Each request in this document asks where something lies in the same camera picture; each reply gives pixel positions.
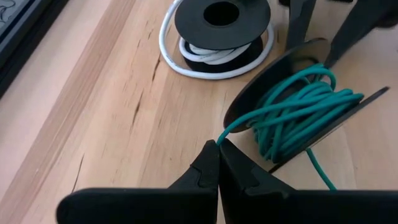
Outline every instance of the black spool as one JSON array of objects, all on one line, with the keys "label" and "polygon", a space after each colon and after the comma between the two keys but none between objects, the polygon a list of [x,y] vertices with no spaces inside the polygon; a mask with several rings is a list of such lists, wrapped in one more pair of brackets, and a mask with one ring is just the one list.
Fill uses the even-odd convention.
[{"label": "black spool", "polygon": [[[286,78],[312,65],[315,65],[317,63],[324,63],[329,54],[329,51],[330,44],[327,40],[313,39],[288,50],[282,56],[274,60],[263,71],[255,76],[234,99],[224,117],[224,127],[226,128],[242,115],[250,111],[254,111],[260,98],[282,80],[285,80]],[[285,90],[285,92],[281,95],[279,99],[277,99],[277,101],[282,101],[284,98],[288,97],[292,93],[299,91],[302,87],[303,84],[296,83],[291,88]],[[293,159],[297,154],[301,153],[302,151],[306,150],[306,148],[311,147],[313,144],[328,136],[336,128],[341,126],[344,121],[346,121],[359,110],[363,109],[365,106],[373,102],[375,99],[379,98],[388,89],[389,87],[384,87],[375,94],[371,95],[369,98],[346,110],[330,124],[327,124],[321,131],[319,131],[316,135],[314,135],[314,137],[309,139],[298,150],[278,162],[278,164],[276,164],[271,170],[269,170],[269,172],[275,172],[278,168],[282,167],[288,161]],[[249,128],[246,123],[237,126],[233,130],[231,130],[231,132],[238,133],[247,129]]]},{"label": "black spool", "polygon": [[196,47],[229,50],[253,42],[270,18],[264,0],[184,0],[175,13],[175,26]]}]

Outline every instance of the wire coil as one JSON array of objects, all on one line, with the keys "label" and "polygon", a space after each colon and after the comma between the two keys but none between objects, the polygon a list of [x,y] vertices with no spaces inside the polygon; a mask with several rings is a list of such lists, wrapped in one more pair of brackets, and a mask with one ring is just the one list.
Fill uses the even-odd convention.
[{"label": "wire coil", "polygon": [[[188,76],[188,77],[193,77],[193,78],[202,78],[202,79],[208,79],[208,80],[220,80],[220,79],[225,79],[225,78],[232,78],[236,77],[238,75],[242,75],[254,68],[256,68],[258,65],[260,65],[268,56],[269,52],[271,51],[272,45],[274,43],[274,31],[271,26],[271,23],[267,27],[267,33],[268,33],[268,40],[267,43],[265,44],[265,47],[263,51],[259,54],[259,56],[253,60],[251,63],[231,70],[227,72],[220,72],[220,73],[207,73],[207,72],[198,72],[198,71],[193,71],[193,70],[187,70],[184,69],[180,66],[178,66],[169,53],[167,52],[167,49],[165,47],[165,38],[166,38],[166,32],[167,28],[170,24],[170,20],[172,18],[173,13],[175,10],[178,8],[180,3],[183,0],[175,0],[172,5],[169,7],[169,10],[167,11],[165,18],[163,20],[162,26],[160,28],[160,34],[159,34],[159,47],[160,47],[160,52],[165,59],[165,61],[168,63],[168,65],[175,70],[176,72]],[[239,57],[242,55],[249,47],[251,44],[247,44],[245,46],[236,48],[236,49],[231,49],[231,50],[208,50],[208,49],[201,49],[198,47],[195,47],[193,45],[189,45],[190,50],[193,52],[189,52],[185,48],[185,40],[183,38],[180,39],[179,42],[179,49],[181,54],[188,60],[191,60],[192,62],[203,62],[207,65],[223,65],[226,64],[235,58]]]},{"label": "wire coil", "polygon": [[[307,78],[309,76],[315,76],[313,81]],[[324,76],[330,79],[330,83],[322,81]],[[278,97],[296,82],[305,82],[306,85],[278,102]],[[217,144],[220,145],[232,129],[249,121],[260,155],[265,160],[278,163],[364,97],[350,89],[335,92],[335,88],[335,75],[323,65],[302,70],[271,88],[260,99],[256,110],[241,116],[224,130]],[[330,189],[335,189],[311,149],[307,149],[307,153],[320,177]]]}]

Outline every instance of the wood grain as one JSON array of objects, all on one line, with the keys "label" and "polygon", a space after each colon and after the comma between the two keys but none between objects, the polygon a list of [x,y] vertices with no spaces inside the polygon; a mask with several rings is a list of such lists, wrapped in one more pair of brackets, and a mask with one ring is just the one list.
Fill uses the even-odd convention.
[{"label": "wood grain", "polygon": [[[0,223],[55,223],[59,201],[87,187],[167,187],[222,132],[242,87],[284,48],[289,13],[270,1],[277,38],[259,68],[222,81],[181,76],[157,45],[171,2],[70,0],[0,100]],[[317,2],[308,39],[332,38],[348,11]],[[314,147],[339,189],[398,188],[397,36],[398,29],[374,30],[333,68],[338,88],[370,95],[392,87]],[[167,48],[183,65],[177,41],[171,26]],[[229,138],[270,166],[250,132]],[[275,175],[298,189],[326,188],[305,154]]]}]

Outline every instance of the wooden table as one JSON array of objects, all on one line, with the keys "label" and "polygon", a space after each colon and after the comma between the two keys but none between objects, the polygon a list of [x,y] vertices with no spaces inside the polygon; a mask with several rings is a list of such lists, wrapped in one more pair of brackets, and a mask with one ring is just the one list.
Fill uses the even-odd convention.
[{"label": "wooden table", "polygon": [[[218,137],[240,89],[282,53],[288,11],[271,1],[279,37],[261,68],[216,82],[179,75],[158,47],[171,2],[68,3],[0,101],[0,223],[54,223],[59,201],[87,187],[167,187]],[[308,38],[332,38],[348,11],[319,1]],[[369,96],[392,87],[314,147],[339,189],[398,188],[397,37],[398,29],[374,30],[333,68],[339,88]],[[172,26],[171,52],[177,40]],[[174,58],[183,64],[176,50]],[[250,132],[229,138],[267,167]],[[305,154],[276,176],[326,188]]]}]

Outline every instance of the spool hole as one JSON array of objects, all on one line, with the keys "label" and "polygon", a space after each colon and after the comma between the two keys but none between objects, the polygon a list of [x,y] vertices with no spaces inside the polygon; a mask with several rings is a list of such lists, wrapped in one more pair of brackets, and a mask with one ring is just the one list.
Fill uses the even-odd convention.
[{"label": "spool hole", "polygon": [[227,26],[238,19],[239,9],[230,2],[216,2],[205,9],[203,16],[213,26]]}]

